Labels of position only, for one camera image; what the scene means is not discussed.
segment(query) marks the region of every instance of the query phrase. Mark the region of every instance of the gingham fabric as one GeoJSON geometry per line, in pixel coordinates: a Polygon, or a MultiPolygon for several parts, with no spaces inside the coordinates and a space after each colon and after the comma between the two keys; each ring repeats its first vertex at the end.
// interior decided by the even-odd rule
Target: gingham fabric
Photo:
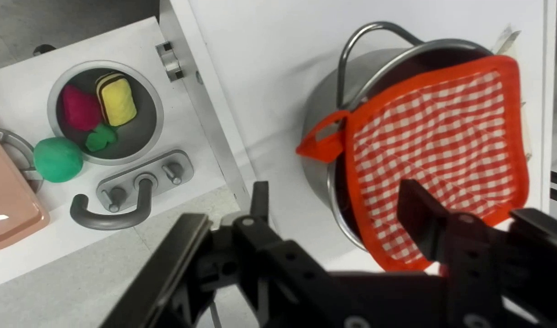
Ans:
{"type": "Polygon", "coordinates": [[[345,117],[343,137],[334,141],[343,143],[352,214],[383,268],[427,265],[396,219],[402,179],[487,225],[522,207],[518,112],[516,64],[491,57],[405,81],[345,117]]]}

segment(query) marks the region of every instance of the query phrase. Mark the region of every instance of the green ball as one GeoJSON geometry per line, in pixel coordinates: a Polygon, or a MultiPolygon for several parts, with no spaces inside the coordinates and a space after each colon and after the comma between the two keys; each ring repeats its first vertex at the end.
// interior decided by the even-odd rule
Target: green ball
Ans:
{"type": "Polygon", "coordinates": [[[43,181],[65,183],[81,170],[81,152],[67,139],[45,139],[34,148],[34,166],[43,181]]]}

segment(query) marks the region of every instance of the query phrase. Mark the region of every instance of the toy kitchen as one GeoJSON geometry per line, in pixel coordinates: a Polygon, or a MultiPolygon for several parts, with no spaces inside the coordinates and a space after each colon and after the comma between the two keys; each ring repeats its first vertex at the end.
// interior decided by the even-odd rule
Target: toy kitchen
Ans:
{"type": "Polygon", "coordinates": [[[389,73],[425,52],[516,61],[524,207],[547,210],[554,4],[159,0],[152,19],[0,70],[0,285],[221,186],[247,210],[254,181],[283,239],[327,270],[380,270],[334,205],[332,166],[294,150],[320,99],[367,95],[349,97],[369,81],[362,59],[389,73]],[[316,101],[342,59],[356,79],[316,101]]]}

